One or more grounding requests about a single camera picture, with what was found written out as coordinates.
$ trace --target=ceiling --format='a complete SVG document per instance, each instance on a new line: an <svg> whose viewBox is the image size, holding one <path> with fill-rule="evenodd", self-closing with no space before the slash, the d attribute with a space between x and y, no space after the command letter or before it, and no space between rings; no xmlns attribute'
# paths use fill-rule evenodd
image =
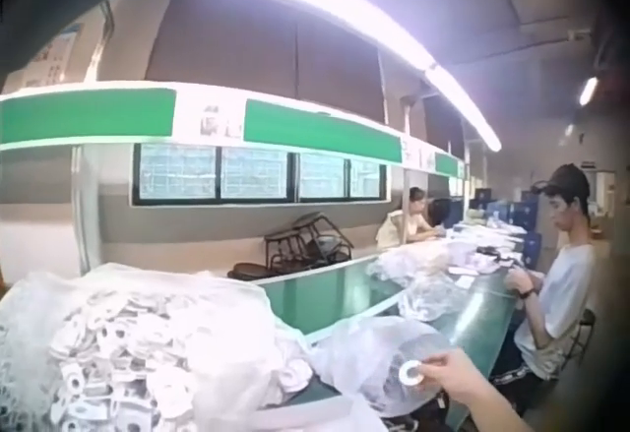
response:
<svg viewBox="0 0 630 432"><path fill-rule="evenodd" d="M598 0L370 0L413 33L481 110L562 117L593 67Z"/></svg>

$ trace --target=window frame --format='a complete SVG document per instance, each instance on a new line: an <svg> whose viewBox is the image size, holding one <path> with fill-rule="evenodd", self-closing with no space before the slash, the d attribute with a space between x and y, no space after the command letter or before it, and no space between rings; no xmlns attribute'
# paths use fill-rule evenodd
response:
<svg viewBox="0 0 630 432"><path fill-rule="evenodd" d="M351 197L351 163L344 158L344 196L341 198L302 198L299 196L299 154L289 152L286 159L286 195L283 198L223 198L221 196L222 147L215 147L215 196L200 199L146 199L140 197L140 168L142 144L133 146L131 205L132 207L195 207L195 206L282 206L300 204L344 204L388 201L388 171L384 164L379 165L379 195L372 197Z"/></svg>

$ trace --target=poster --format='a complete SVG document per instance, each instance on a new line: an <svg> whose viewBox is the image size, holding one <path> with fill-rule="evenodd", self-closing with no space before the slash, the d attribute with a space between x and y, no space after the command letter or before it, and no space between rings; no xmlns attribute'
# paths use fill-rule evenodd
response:
<svg viewBox="0 0 630 432"><path fill-rule="evenodd" d="M55 36L23 71L22 88L56 85L64 81L66 67L81 26L75 24Z"/></svg>

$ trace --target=man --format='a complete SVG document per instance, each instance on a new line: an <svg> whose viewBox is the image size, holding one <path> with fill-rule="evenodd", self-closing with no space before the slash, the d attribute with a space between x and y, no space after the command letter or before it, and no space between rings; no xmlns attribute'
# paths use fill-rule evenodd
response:
<svg viewBox="0 0 630 432"><path fill-rule="evenodd" d="M513 335L508 333L490 380L521 414L539 384L551 379L562 364L566 340L586 306L595 263L590 187L584 172L575 164L564 164L549 181L532 189L549 199L552 220L567 233L569 243L560 249L545 278L522 269L511 270L505 278L506 286L523 300L526 319Z"/></svg>

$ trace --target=ceiling light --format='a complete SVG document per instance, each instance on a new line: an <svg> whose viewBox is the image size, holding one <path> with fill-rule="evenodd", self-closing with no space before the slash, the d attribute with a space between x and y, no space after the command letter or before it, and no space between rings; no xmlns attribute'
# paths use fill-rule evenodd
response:
<svg viewBox="0 0 630 432"><path fill-rule="evenodd" d="M589 78L582 89L582 93L580 94L580 105L585 106L591 99L593 98L593 94L595 93L595 89L598 87L598 79L597 78Z"/></svg>
<svg viewBox="0 0 630 432"><path fill-rule="evenodd" d="M416 70L426 73L427 80L462 112L488 147L495 152L501 150L498 137L459 83L443 68L435 68L437 63L426 48L383 11L366 0L290 1L327 13L337 22L397 55Z"/></svg>

